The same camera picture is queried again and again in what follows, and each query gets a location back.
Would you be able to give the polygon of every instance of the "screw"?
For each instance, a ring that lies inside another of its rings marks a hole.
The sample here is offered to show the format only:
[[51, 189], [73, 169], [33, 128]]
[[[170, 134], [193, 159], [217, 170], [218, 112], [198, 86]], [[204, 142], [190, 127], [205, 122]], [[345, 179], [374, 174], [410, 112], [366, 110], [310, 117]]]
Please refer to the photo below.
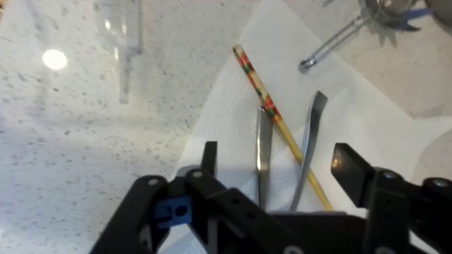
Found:
[[388, 179], [396, 179], [396, 177], [398, 177], [398, 174], [393, 173], [393, 172], [390, 172], [390, 170], [386, 170], [383, 174], [385, 174], [385, 177], [388, 177]]
[[450, 183], [448, 183], [447, 180], [444, 180], [444, 179], [434, 179], [434, 183], [436, 183], [437, 186], [440, 186], [440, 187], [447, 187], [447, 186], [450, 186]]
[[156, 186], [157, 183], [159, 183], [159, 179], [156, 179], [156, 177], [148, 180], [148, 184], [150, 184], [150, 186]]
[[194, 177], [201, 177], [203, 176], [203, 172], [201, 170], [196, 170], [194, 172]]
[[381, 245], [379, 248], [376, 248], [376, 254], [396, 254], [396, 251], [393, 251], [393, 248], [390, 246]]
[[299, 245], [287, 245], [285, 254], [304, 254]]

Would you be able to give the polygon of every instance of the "wooden skewer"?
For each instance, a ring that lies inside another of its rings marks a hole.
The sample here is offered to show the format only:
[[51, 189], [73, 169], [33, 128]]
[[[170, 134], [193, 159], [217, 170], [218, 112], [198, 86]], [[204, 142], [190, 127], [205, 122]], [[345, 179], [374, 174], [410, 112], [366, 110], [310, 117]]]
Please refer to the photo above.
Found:
[[[300, 146], [297, 145], [297, 142], [294, 139], [294, 135], [292, 134], [290, 128], [287, 127], [283, 115], [280, 114], [277, 105], [275, 104], [272, 95], [269, 94], [265, 83], [258, 76], [258, 73], [256, 73], [252, 62], [249, 60], [246, 52], [244, 50], [244, 47], [241, 45], [237, 45], [234, 47], [234, 52], [235, 52], [238, 60], [241, 62], [241, 66], [244, 67], [245, 73], [251, 79], [253, 87], [256, 88], [256, 93], [261, 97], [262, 104], [266, 108], [269, 117], [273, 119], [275, 125], [277, 125], [277, 128], [280, 129], [285, 141], [287, 142], [287, 145], [293, 151], [297, 162], [302, 163], [303, 159], [304, 159], [304, 155], [303, 155]], [[316, 190], [317, 196], [323, 201], [324, 207], [327, 210], [334, 210], [334, 206], [330, 203], [330, 200], [328, 200], [328, 197], [327, 197], [320, 180], [314, 174], [313, 169], [310, 169], [310, 172], [309, 172], [309, 182], [311, 183], [311, 186]]]

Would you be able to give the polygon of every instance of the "wooden stick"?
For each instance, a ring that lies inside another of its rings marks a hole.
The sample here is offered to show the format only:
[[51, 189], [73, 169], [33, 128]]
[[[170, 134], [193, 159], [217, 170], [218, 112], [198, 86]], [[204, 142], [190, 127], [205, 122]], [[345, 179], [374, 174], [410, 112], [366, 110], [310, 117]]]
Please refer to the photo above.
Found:
[[[272, 95], [269, 94], [265, 83], [258, 76], [258, 73], [256, 73], [252, 62], [249, 60], [246, 52], [244, 50], [244, 47], [241, 45], [237, 45], [234, 47], [234, 52], [235, 52], [238, 60], [241, 62], [241, 66], [244, 67], [245, 73], [251, 79], [253, 87], [256, 88], [256, 93], [261, 97], [262, 104], [266, 108], [269, 117], [273, 119], [275, 125], [277, 125], [277, 128], [283, 134], [283, 138], [286, 139], [287, 145], [293, 151], [297, 162], [302, 165], [302, 162], [304, 159], [304, 155], [303, 155], [300, 146], [297, 145], [297, 142], [294, 139], [294, 135], [292, 134], [290, 128], [287, 127], [282, 112], [279, 111], [277, 105], [275, 104]], [[334, 206], [330, 203], [330, 200], [328, 200], [328, 197], [327, 197], [320, 180], [314, 174], [313, 169], [310, 169], [310, 172], [309, 172], [309, 180], [310, 180], [313, 189], [316, 190], [317, 196], [323, 201], [324, 207], [327, 210], [334, 210]]]

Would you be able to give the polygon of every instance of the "metal tweezers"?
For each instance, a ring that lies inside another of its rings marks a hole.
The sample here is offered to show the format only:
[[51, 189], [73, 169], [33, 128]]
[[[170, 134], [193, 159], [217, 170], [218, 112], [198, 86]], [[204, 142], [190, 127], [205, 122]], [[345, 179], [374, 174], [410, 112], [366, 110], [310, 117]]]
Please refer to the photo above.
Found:
[[258, 134], [256, 134], [256, 169], [258, 169], [258, 198], [259, 206], [265, 210], [268, 204], [270, 158], [272, 158], [272, 134], [273, 124], [265, 107], [258, 110]]
[[294, 193], [294, 200], [290, 207], [290, 210], [293, 210], [293, 211], [297, 210], [297, 206], [299, 206], [300, 197], [302, 197], [302, 190], [307, 182], [307, 174], [309, 174], [313, 155], [316, 151], [317, 135], [320, 132], [321, 117], [323, 117], [324, 108], [327, 105], [327, 101], [328, 101], [328, 97], [324, 93], [317, 91], [314, 101], [311, 104], [311, 110], [309, 114], [309, 125], [306, 128], [306, 134], [304, 134], [303, 143], [302, 143], [302, 151], [306, 155], [306, 158], [303, 159], [300, 170], [297, 172], [299, 173], [299, 183], [297, 183], [297, 189]]

